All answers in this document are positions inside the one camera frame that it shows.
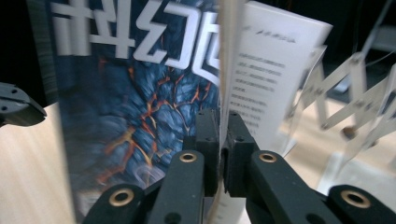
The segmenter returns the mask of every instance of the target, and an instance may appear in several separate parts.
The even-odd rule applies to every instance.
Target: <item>metal linkage arm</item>
[[[15,85],[0,82],[0,127],[31,126],[45,119],[46,111]]]

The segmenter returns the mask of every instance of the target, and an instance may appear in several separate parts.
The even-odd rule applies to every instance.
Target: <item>white paper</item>
[[[310,55],[330,29],[279,8],[246,3],[229,101],[260,149],[270,149]]]

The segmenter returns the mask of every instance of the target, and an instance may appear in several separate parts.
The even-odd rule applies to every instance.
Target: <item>brass insert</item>
[[[114,191],[108,200],[115,207],[124,206],[134,199],[134,192],[131,189],[119,189]]]
[[[260,154],[260,160],[265,161],[265,162],[275,162],[276,157],[270,153],[262,153]]]
[[[195,154],[192,154],[190,152],[184,153],[180,156],[180,160],[184,162],[193,162],[197,160],[197,156]]]
[[[371,205],[370,200],[366,198],[366,196],[354,190],[343,190],[341,192],[341,197],[347,203],[359,208],[368,208]]]

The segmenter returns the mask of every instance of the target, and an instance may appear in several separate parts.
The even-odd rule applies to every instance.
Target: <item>dark blue book cover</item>
[[[146,188],[219,107],[215,0],[47,1],[78,217],[119,183]]]

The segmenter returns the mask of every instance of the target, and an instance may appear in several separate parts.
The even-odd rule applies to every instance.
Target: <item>book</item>
[[[77,221],[119,183],[163,178],[195,114],[219,108],[214,0],[47,1]]]

